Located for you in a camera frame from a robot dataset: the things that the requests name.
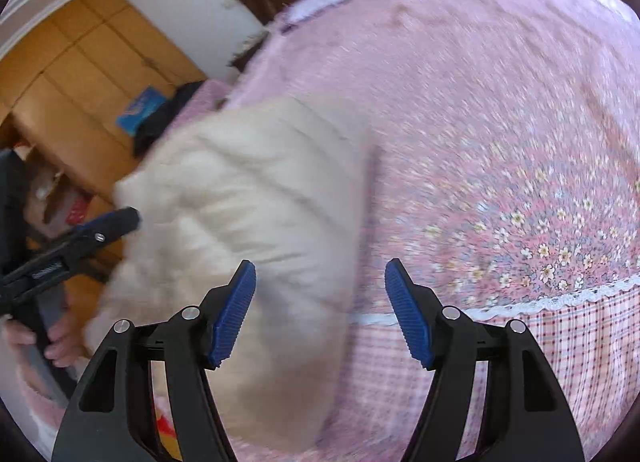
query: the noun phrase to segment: screw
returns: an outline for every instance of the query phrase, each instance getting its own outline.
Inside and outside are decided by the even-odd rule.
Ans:
[[[113,330],[118,334],[129,330],[129,322],[126,319],[121,319],[120,321],[116,321],[116,324],[113,326]]]
[[[447,319],[458,319],[460,317],[460,311],[455,307],[445,307],[442,309],[442,315]]]
[[[519,319],[514,319],[513,321],[511,321],[509,327],[511,327],[511,330],[513,330],[516,334],[522,334],[527,330],[527,326]]]
[[[200,309],[197,307],[187,307],[182,311],[182,317],[185,319],[196,319],[200,315]]]

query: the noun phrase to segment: hand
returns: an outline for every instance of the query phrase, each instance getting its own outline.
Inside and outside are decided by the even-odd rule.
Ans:
[[[66,367],[72,365],[83,353],[82,334],[75,316],[66,312],[49,331],[51,344],[45,349],[44,355],[55,366]],[[36,343],[36,335],[22,323],[10,319],[4,324],[4,337],[15,358],[27,384],[46,395],[47,390],[37,372],[27,362],[22,352],[23,346]]]

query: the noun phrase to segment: pink bedspread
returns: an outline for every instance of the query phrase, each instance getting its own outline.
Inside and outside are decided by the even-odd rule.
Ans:
[[[229,106],[342,94],[370,107],[380,157],[322,439],[299,456],[237,442],[239,460],[400,460],[431,375],[384,292],[392,257],[474,319],[526,321],[600,449],[640,390],[639,30],[617,0],[353,0],[274,28]]]

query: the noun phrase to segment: blue gripper pad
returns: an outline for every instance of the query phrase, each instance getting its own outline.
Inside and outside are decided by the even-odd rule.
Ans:
[[[431,368],[434,356],[431,352],[429,326],[422,317],[409,286],[407,286],[407,280],[400,270],[402,267],[398,264],[398,260],[391,260],[386,265],[386,294],[398,318],[411,357],[418,360],[422,364],[422,368]]]
[[[213,325],[213,350],[209,353],[209,361],[215,368],[220,366],[231,355],[242,321],[255,292],[255,265],[243,262],[244,269],[239,276],[234,276],[234,286],[220,316]]]

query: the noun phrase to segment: bed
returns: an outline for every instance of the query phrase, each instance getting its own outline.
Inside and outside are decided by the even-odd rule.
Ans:
[[[286,460],[400,460],[431,377],[386,299],[392,257],[473,319],[525,321],[595,456],[640,391],[635,13],[619,0],[348,0],[291,24],[297,0],[241,1],[271,36],[228,106],[338,93],[370,107],[379,144],[335,408],[315,448]]]

